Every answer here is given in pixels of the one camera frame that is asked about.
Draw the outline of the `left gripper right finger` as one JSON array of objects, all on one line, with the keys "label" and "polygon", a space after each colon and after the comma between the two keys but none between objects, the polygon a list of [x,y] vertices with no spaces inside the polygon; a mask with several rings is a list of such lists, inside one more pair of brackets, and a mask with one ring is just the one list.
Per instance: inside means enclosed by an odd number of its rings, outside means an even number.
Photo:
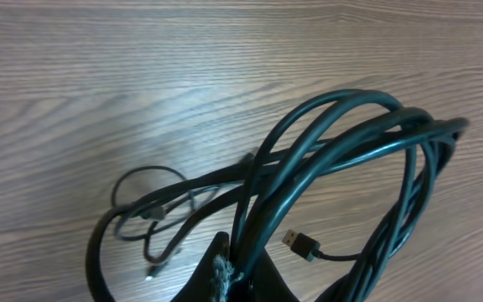
[{"label": "left gripper right finger", "polygon": [[299,302],[286,285],[267,251],[262,252],[241,301],[248,302]]}]

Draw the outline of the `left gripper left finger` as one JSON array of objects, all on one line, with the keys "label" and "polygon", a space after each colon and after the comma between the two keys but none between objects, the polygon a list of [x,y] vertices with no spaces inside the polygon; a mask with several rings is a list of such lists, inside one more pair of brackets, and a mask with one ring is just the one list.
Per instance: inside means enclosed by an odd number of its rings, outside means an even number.
[{"label": "left gripper left finger", "polygon": [[208,302],[216,291],[216,257],[227,260],[229,234],[217,232],[204,256],[190,276],[186,285],[173,297],[172,302]]}]

